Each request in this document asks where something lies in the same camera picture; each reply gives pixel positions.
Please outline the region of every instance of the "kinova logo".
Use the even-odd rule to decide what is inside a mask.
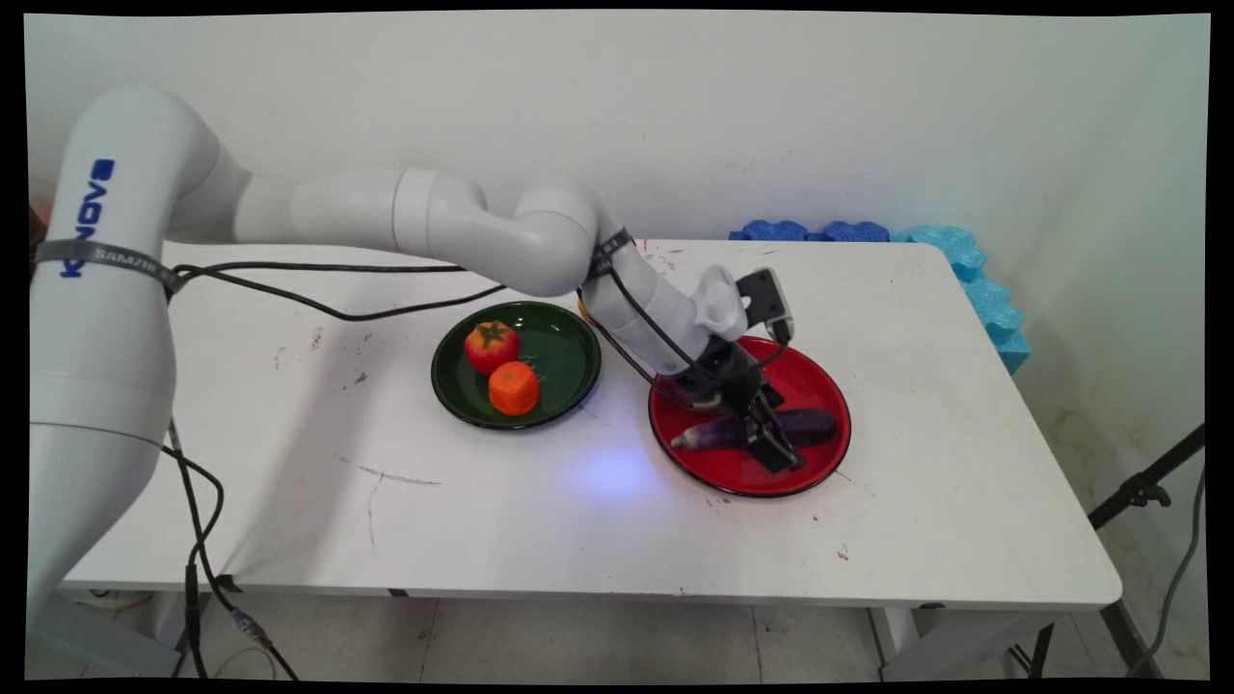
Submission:
[[[102,217],[102,198],[107,189],[100,180],[110,180],[111,172],[116,167],[115,159],[95,159],[90,168],[90,190],[81,199],[81,207],[78,209],[78,241],[94,236],[95,225]],[[81,277],[81,267],[85,261],[64,261],[64,269],[60,277]]]

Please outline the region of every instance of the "purple eggplant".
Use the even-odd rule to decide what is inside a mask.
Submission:
[[[835,433],[835,416],[827,410],[801,409],[776,411],[789,442],[797,448],[810,448],[826,442]],[[698,424],[673,440],[674,448],[684,451],[744,449],[748,446],[745,425],[740,417],[728,416]]]

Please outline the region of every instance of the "green plate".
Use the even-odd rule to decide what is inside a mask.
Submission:
[[[520,417],[489,403],[489,377],[471,367],[463,342],[476,324],[501,321],[518,333],[518,359],[536,369],[540,399]],[[570,311],[540,301],[481,309],[458,322],[433,353],[433,393],[454,416],[487,429],[526,429],[569,412],[600,378],[600,343],[591,326]]]

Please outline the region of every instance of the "white table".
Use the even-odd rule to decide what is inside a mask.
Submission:
[[[711,264],[776,269],[792,346],[850,408],[840,474],[782,499],[703,487],[660,449],[647,384],[602,341],[600,380],[578,411],[521,432],[454,419],[429,384],[433,349],[471,311],[523,299],[513,291],[348,324],[201,278],[170,311],[184,446],[226,487],[215,571],[246,592],[874,608],[886,679],[958,674],[1059,612],[1118,599],[1118,574],[940,252],[652,241],[644,256],[687,293]],[[426,263],[321,247],[165,252],[169,265],[237,259]],[[348,311],[491,284],[244,277]],[[181,589],[191,530],[164,462],[68,587]],[[206,514],[213,494],[196,489]],[[926,604],[949,619],[918,640],[908,610]]]

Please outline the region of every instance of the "red tomato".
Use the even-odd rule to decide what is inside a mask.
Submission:
[[[487,375],[518,359],[518,333],[501,321],[482,322],[466,336],[463,347],[475,370]]]

